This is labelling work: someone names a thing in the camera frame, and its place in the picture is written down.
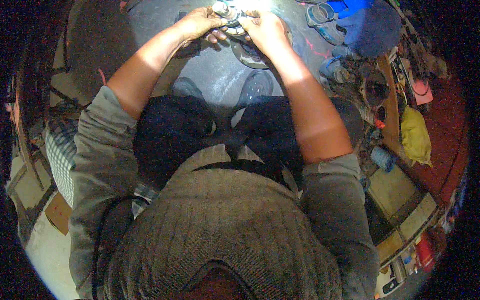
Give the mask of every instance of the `jacket sleeve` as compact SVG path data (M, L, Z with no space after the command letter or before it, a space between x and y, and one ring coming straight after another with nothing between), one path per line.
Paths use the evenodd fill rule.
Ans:
M359 173L354 154L303 170L302 208L320 243L336 258L343 299L373 299L380 267Z
M99 221L116 197L133 195L137 163L132 143L136 121L121 108L113 92L102 87L92 104L82 112L74 141L77 153L70 170L73 180L73 212L70 273L79 296L92 298L91 272ZM99 247L99 279L108 258L133 220L131 202L123 201L109 213Z

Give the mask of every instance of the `yellow cloth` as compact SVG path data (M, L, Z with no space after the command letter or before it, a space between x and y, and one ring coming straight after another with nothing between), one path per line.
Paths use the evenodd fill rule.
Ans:
M403 113L402 144L408 158L433 167L430 161L432 144L428 136L427 126L421 113L409 106Z

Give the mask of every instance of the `checkered cloth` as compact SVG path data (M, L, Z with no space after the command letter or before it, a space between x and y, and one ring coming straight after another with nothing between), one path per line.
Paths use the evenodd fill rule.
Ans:
M73 207L73 181L69 175L74 165L73 157L77 147L73 137L78 130L78 120L52 120L48 123L45 144L47 157L52 169L53 179L65 201ZM143 184L138 184L135 195L144 197L149 202L158 198L158 191ZM143 203L133 203L133 214L137 216L145 207Z

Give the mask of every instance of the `black pants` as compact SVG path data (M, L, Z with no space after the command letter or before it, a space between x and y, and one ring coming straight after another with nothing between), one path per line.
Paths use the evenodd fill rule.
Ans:
M205 137L211 120L203 100L171 95L151 98L133 146L145 183L162 189L185 160L208 147ZM246 108L236 130L246 137L243 144L266 164L279 168L283 163L301 184L303 160L286 97L260 97Z

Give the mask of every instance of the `hand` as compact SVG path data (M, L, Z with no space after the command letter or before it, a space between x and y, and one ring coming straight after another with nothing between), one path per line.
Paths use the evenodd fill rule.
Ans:
M265 11L247 11L255 19L240 17L239 22L250 39L268 58L283 48L291 48L287 24L276 14Z
M179 29L183 34L183 47L187 46L191 41L203 36L212 28L222 27L227 23L226 19L220 18L212 10L211 6L199 7L188 13L181 20L176 22L172 27ZM227 36L216 29L207 36L207 40L216 43L217 39L226 39Z

